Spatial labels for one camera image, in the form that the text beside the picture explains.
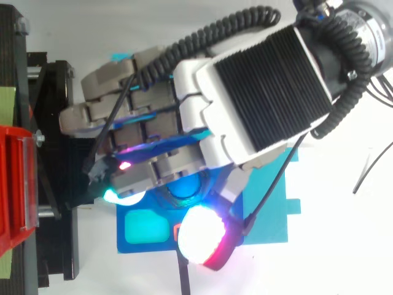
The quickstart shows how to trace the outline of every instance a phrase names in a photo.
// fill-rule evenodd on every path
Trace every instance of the red plastic bin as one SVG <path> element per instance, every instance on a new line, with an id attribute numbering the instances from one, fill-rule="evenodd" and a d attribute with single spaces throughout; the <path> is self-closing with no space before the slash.
<path id="1" fill-rule="evenodd" d="M 37 160 L 33 135 L 0 126 L 0 256 L 38 226 Z"/>

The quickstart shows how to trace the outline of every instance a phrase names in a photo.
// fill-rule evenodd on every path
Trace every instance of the led light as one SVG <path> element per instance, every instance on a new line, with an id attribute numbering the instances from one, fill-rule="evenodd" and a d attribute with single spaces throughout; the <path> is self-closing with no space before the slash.
<path id="1" fill-rule="evenodd" d="M 145 196 L 145 193 L 146 192 L 140 192 L 127 198 L 120 199 L 112 189 L 108 189 L 104 194 L 104 200 L 109 203 L 118 204 L 121 206 L 132 206 L 139 203 Z"/>
<path id="2" fill-rule="evenodd" d="M 131 167 L 131 163 L 128 162 L 122 162 L 119 166 L 120 170 L 126 170 L 127 168 Z"/>
<path id="3" fill-rule="evenodd" d="M 203 264 L 215 252 L 225 232 L 224 222 L 214 210 L 201 205 L 192 207 L 179 229 L 179 249 L 190 262 Z"/>

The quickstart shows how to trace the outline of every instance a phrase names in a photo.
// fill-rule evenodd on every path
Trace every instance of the black coiled cable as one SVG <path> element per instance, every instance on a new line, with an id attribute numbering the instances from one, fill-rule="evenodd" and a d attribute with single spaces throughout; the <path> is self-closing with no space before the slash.
<path id="1" fill-rule="evenodd" d="M 280 11 L 271 7 L 251 7 L 199 29 L 169 47 L 158 58 L 136 73 L 139 88 L 147 91 L 155 83 L 166 79 L 181 60 L 192 58 L 196 53 L 249 28 L 268 28 L 281 19 Z"/>
<path id="2" fill-rule="evenodd" d="M 318 38 L 326 44 L 333 44 L 347 62 L 346 66 L 357 73 L 357 78 L 349 82 L 326 120 L 311 132 L 314 138 L 321 139 L 333 131 L 362 98 L 370 83 L 373 68 L 362 39 L 357 37 L 357 32 L 346 21 L 336 17 L 334 11 L 329 18 L 315 25 L 314 29 Z"/>

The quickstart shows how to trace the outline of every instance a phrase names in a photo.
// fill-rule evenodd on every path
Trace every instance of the metal screw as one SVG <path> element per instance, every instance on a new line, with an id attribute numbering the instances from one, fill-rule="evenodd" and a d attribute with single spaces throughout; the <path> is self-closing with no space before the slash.
<path id="1" fill-rule="evenodd" d="M 25 17 L 18 18 L 15 24 L 15 32 L 21 36 L 27 36 L 30 33 L 30 23 Z"/>
<path id="2" fill-rule="evenodd" d="M 36 134 L 33 135 L 33 139 L 36 142 L 37 147 L 41 147 L 45 141 L 45 135 L 42 134 L 41 130 L 37 130 Z"/>
<path id="3" fill-rule="evenodd" d="M 348 72 L 347 76 L 350 81 L 353 81 L 357 78 L 357 73 L 355 70 L 353 70 L 353 71 Z"/>
<path id="4" fill-rule="evenodd" d="M 72 68 L 72 67 L 69 67 L 67 69 L 67 76 L 68 76 L 69 79 L 75 78 L 75 69 Z"/>
<path id="5" fill-rule="evenodd" d="M 360 10 L 360 11 L 359 11 L 359 15 L 360 15 L 361 17 L 365 17 L 367 14 L 366 14 L 366 11 Z"/>

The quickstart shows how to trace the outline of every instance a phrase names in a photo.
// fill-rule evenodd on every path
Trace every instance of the pink led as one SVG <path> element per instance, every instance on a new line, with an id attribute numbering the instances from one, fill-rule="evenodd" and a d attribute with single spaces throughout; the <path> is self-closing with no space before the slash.
<path id="1" fill-rule="evenodd" d="M 128 162 L 122 162 L 119 166 L 120 170 L 126 170 L 127 168 L 131 167 L 131 163 Z"/>

